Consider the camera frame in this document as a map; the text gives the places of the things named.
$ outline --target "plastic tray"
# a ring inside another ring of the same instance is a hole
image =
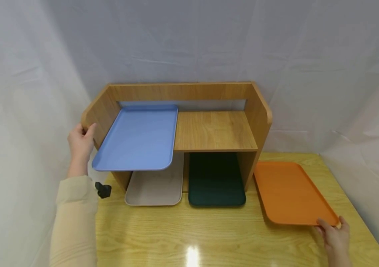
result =
[[[171,206],[182,198],[183,153],[163,171],[134,171],[125,202],[130,206]]]
[[[255,178],[268,218],[279,224],[330,225],[339,219],[302,166],[293,162],[260,161]]]
[[[92,162],[96,171],[156,171],[172,162],[178,108],[121,109]]]
[[[188,200],[196,207],[236,207],[246,193],[236,152],[191,153]]]

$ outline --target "black clamp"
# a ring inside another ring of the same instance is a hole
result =
[[[94,187],[97,189],[97,194],[100,198],[107,198],[111,196],[112,187],[110,185],[102,185],[99,182],[94,183]]]

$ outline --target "dark green tray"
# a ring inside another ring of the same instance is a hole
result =
[[[188,200],[201,207],[244,205],[246,194],[237,153],[191,153]]]

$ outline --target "orange tray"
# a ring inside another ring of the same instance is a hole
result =
[[[330,225],[339,219],[320,191],[293,162],[260,161],[255,178],[268,218],[279,224],[318,225],[318,218]]]

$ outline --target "beige tray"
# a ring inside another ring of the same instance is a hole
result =
[[[130,206],[172,206],[182,198],[183,153],[174,153],[167,169],[134,171],[125,202]]]

